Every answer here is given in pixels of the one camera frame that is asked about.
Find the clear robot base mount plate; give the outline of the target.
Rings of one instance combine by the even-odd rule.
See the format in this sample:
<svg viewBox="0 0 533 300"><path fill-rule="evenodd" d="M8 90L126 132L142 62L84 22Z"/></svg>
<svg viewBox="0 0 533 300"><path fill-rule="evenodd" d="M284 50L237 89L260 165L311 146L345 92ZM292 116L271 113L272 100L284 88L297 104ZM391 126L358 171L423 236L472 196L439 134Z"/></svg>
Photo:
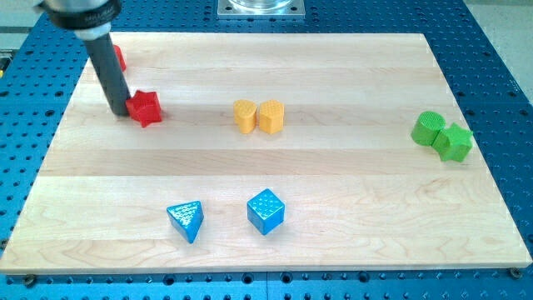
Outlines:
<svg viewBox="0 0 533 300"><path fill-rule="evenodd" d="M304 0L218 0L219 19L304 18Z"/></svg>

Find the robot arm end black collar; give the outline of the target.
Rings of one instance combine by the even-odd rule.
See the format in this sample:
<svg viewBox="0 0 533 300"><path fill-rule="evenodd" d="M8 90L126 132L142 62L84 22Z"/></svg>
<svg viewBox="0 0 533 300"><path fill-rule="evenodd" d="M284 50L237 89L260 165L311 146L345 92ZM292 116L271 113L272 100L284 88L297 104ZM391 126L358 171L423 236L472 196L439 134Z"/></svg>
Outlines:
<svg viewBox="0 0 533 300"><path fill-rule="evenodd" d="M42 0L33 8L43 11L57 27L82 30L111 22L122 10L120 0Z"/></svg>

